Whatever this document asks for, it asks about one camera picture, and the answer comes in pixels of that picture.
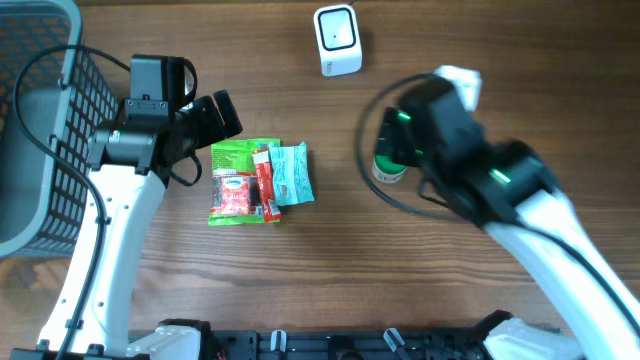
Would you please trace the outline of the green lid spice jar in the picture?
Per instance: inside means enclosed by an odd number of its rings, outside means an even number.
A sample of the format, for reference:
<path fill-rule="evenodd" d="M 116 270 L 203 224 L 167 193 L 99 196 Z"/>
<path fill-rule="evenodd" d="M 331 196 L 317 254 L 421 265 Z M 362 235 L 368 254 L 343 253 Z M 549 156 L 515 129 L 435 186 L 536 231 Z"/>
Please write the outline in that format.
<path fill-rule="evenodd" d="M 372 163 L 372 175 L 381 183 L 399 182 L 405 175 L 407 167 L 392 162 L 389 156 L 375 155 Z"/>

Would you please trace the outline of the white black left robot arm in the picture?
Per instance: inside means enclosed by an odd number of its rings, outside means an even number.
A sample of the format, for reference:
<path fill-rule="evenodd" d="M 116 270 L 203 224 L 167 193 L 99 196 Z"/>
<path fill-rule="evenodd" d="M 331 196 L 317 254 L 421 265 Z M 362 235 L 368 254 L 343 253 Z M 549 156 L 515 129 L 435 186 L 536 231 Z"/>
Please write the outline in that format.
<path fill-rule="evenodd" d="M 125 359 L 133 276 L 174 163 L 241 133 L 227 91 L 191 108 L 135 99 L 126 120 L 99 124 L 88 167 L 71 175 L 87 190 L 70 268 L 34 355 L 42 359 Z"/>

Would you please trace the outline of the pale green wipes packet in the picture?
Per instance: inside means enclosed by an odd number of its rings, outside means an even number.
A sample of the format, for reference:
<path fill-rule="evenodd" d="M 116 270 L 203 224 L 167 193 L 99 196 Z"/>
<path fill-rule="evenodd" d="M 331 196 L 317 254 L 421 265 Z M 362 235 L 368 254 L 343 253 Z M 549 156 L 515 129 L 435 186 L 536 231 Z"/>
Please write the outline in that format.
<path fill-rule="evenodd" d="M 273 187 L 279 207 L 315 200 L 308 168 L 307 144 L 268 148 L 273 169 Z"/>

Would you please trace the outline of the red tube packet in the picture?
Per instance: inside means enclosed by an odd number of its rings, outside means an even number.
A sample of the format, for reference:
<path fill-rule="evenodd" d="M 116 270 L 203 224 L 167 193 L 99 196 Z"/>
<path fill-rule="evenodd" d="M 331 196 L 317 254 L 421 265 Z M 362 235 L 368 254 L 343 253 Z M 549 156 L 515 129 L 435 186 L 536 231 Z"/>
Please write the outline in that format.
<path fill-rule="evenodd" d="M 264 222 L 279 222 L 282 215 L 276 204 L 269 152 L 267 149 L 256 150 L 253 152 L 252 157 L 256 170 Z"/>

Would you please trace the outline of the green snack bag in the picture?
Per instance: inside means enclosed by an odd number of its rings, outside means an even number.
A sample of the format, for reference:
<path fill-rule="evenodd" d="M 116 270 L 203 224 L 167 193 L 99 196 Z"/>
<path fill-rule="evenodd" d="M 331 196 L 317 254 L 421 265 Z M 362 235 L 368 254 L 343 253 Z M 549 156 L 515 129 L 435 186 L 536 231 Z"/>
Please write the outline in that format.
<path fill-rule="evenodd" d="M 214 176 L 244 175 L 249 178 L 250 214 L 218 215 L 211 212 L 209 226 L 230 226 L 263 224 L 263 214 L 252 154 L 256 150 L 267 149 L 270 145 L 280 145 L 278 138 L 254 138 L 246 140 L 224 140 L 211 146 L 212 186 Z"/>

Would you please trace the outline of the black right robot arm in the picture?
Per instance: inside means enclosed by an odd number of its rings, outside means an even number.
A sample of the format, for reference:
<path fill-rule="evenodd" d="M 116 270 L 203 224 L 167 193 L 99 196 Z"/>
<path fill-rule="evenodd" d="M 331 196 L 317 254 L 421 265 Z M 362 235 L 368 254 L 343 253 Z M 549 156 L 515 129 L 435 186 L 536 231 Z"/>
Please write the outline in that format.
<path fill-rule="evenodd" d="M 506 318 L 483 345 L 495 359 L 574 354 L 587 359 L 639 356 L 639 302 L 590 241 L 569 198 L 538 155 L 521 141 L 490 144 L 454 87 L 435 74 L 402 79 L 406 87 L 384 117 L 379 155 L 419 169 L 445 207 L 482 229 L 514 256 L 574 336 L 517 337 Z"/>

